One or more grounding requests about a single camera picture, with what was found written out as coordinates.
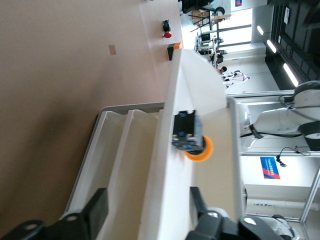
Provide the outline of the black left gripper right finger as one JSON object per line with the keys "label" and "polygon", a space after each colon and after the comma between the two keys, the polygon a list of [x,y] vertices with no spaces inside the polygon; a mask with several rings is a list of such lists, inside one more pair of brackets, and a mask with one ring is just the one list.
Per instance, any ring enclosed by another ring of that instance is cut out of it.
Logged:
{"label": "black left gripper right finger", "polygon": [[198,187],[190,187],[195,228],[186,235],[187,240],[282,240],[262,219],[244,216],[232,221],[222,209],[209,210]]}

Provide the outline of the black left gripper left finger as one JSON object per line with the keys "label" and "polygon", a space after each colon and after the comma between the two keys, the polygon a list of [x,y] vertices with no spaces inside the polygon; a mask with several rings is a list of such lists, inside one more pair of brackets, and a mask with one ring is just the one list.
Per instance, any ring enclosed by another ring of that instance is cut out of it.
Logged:
{"label": "black left gripper left finger", "polygon": [[79,212],[68,213],[47,226],[41,220],[25,221],[2,240],[95,240],[109,213],[108,189],[99,188]]}

